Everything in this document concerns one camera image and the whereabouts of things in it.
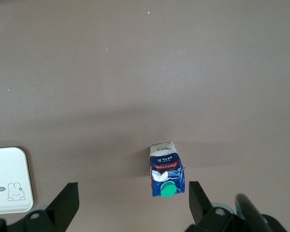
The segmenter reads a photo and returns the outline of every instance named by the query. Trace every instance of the metal bolt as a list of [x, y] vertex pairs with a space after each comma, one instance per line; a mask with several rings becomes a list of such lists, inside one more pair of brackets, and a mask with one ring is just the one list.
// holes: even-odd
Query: metal bolt
[[265, 217], [263, 217], [263, 220], [264, 220], [264, 222], [265, 222], [266, 224], [268, 224], [268, 221], [266, 220]]
[[39, 213], [35, 213], [35, 214], [32, 214], [32, 215], [30, 216], [30, 219], [36, 219], [36, 218], [38, 218], [39, 216], [40, 216]]
[[216, 212], [216, 214], [218, 214], [220, 216], [225, 216], [226, 215], [226, 213], [224, 212], [224, 210], [223, 209], [220, 209], [220, 208], [216, 209], [215, 212]]

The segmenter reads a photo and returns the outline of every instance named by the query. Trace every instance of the green screw cap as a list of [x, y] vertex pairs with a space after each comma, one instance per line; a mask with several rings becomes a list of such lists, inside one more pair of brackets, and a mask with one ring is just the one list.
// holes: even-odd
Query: green screw cap
[[172, 197], [176, 193], [176, 190], [174, 182], [166, 182], [161, 186], [161, 197]]

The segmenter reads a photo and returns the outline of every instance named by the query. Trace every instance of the cartoon bunny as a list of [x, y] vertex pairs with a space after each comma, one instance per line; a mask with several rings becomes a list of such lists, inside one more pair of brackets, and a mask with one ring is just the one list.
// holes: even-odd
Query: cartoon bunny
[[9, 198], [8, 198], [8, 201], [19, 201], [19, 200], [25, 200], [25, 194], [24, 194], [24, 191], [23, 189], [21, 188], [20, 184], [18, 182], [16, 183], [10, 183], [8, 185], [8, 189], [9, 189], [9, 192], [8, 192], [8, 195], [9, 195]]

